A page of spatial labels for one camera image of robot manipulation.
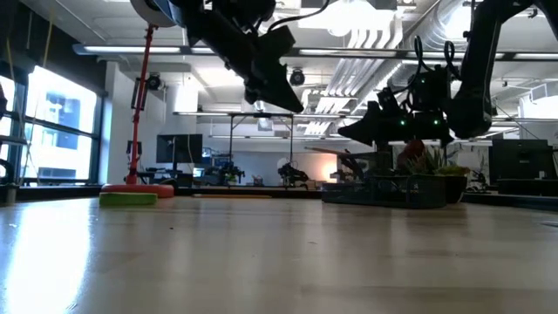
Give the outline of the black aluminium table frame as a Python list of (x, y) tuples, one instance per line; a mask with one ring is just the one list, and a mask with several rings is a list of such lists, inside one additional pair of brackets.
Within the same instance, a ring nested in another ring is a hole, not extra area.
[[(99, 195), (101, 186), (40, 186), (18, 189), (16, 201), (53, 201), (62, 199), (92, 198)], [(321, 200), (323, 192), (305, 189), (285, 188), (178, 188), (177, 196), (192, 195), (250, 195), (278, 199)], [(463, 203), (495, 207), (528, 208), (558, 213), (558, 197), (532, 195), (495, 195), (464, 193)]]

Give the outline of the green sticky note pad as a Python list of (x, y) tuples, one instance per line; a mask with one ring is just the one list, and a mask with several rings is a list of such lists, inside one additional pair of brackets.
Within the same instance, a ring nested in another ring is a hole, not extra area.
[(156, 194), (114, 192), (99, 194), (99, 205), (103, 207), (153, 205), (157, 200)]

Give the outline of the silver ventilation duct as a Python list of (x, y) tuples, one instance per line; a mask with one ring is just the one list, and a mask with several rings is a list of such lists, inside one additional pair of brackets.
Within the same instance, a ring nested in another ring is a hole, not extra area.
[[(435, 0), (433, 8), (426, 14), (409, 35), (404, 35), (403, 42), (398, 48), (409, 49), (414, 53), (413, 42), (416, 36), (421, 37), (424, 50), (424, 63), (431, 69), (435, 65), (446, 62), (444, 60), (444, 46), (446, 41), (454, 44), (455, 59), (462, 55), (467, 47), (464, 33), (471, 27), (472, 0)], [(381, 69), (383, 78), (376, 86), (377, 90), (389, 86), (392, 89), (405, 87), (408, 80), (416, 72), (419, 62), (415, 57), (406, 60), (386, 60)]]

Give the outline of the red desk lamp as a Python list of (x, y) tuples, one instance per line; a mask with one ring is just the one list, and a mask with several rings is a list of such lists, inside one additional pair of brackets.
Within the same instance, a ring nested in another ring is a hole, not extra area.
[(170, 17), (168, 0), (130, 0), (136, 13), (147, 22), (145, 43), (139, 48), (142, 53), (142, 63), (140, 74), (134, 81), (131, 109), (132, 115), (132, 138), (126, 147), (128, 157), (128, 173), (123, 184), (105, 184), (101, 188), (101, 193), (143, 193), (156, 194), (159, 198), (170, 198), (174, 196), (172, 185), (149, 185), (138, 183), (140, 161), (140, 142), (139, 124), (140, 113), (144, 108), (147, 88), (146, 76), (149, 58), (153, 52), (153, 34), (159, 28), (169, 28), (175, 26), (175, 22)]

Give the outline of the potted succulent plant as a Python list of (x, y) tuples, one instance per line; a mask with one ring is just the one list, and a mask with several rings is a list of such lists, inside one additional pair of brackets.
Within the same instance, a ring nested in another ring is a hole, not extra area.
[(427, 149), (416, 157), (411, 157), (406, 162), (407, 168), (412, 174), (426, 174), (443, 178), (446, 184), (446, 202), (455, 204), (460, 202), (465, 193), (469, 167), (459, 166), (446, 159), (446, 150), (435, 148)]

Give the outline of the black mesh desk organizer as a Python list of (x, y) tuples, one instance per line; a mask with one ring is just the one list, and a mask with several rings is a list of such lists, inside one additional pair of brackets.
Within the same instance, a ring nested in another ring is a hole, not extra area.
[(336, 183), (325, 183), (322, 201), (387, 208), (428, 209), (446, 205), (445, 181), (426, 174), (401, 174), (392, 167), (392, 154), (364, 153), (350, 156), (365, 162), (364, 181), (354, 181), (341, 164)]

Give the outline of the large window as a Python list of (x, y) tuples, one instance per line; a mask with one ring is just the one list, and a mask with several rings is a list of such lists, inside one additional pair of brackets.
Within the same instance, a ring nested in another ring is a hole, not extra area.
[(95, 178), (101, 98), (40, 66), (0, 68), (0, 160), (27, 185), (85, 183)]

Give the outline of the large black background monitor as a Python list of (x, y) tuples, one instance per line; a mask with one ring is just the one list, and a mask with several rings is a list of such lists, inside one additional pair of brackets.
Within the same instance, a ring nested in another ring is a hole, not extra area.
[(546, 140), (493, 140), (489, 181), (500, 195), (558, 197), (558, 148)]

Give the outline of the black metal background frame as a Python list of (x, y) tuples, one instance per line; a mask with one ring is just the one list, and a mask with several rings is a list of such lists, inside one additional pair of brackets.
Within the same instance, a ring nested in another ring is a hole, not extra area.
[(287, 113), (230, 113), (228, 162), (251, 188), (283, 185), (277, 168), (293, 160), (294, 118)]

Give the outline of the person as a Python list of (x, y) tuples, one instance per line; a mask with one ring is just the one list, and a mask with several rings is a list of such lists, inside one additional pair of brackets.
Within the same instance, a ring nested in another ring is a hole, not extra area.
[(397, 169), (404, 169), (409, 160), (416, 160), (425, 151), (425, 144), (422, 140), (410, 140), (406, 143), (403, 151), (398, 154), (396, 160)]

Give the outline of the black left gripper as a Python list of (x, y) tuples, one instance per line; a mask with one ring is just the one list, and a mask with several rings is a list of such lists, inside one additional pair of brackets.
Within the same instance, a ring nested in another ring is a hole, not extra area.
[(188, 43), (202, 41), (229, 70), (243, 77), (244, 98), (253, 105), (263, 101), (300, 113), (303, 105), (287, 82), (287, 66), (280, 58), (296, 42), (289, 27), (281, 26), (262, 36), (243, 31), (222, 14), (204, 10), (187, 18)]

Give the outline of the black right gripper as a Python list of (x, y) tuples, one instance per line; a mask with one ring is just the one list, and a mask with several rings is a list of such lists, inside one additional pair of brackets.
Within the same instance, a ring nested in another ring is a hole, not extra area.
[(367, 146), (408, 140), (451, 142), (442, 106), (450, 96), (449, 83), (447, 69), (441, 65), (416, 72), (403, 101), (398, 102), (396, 93), (386, 87), (378, 94), (379, 103), (369, 102), (364, 117), (340, 127), (338, 133)]

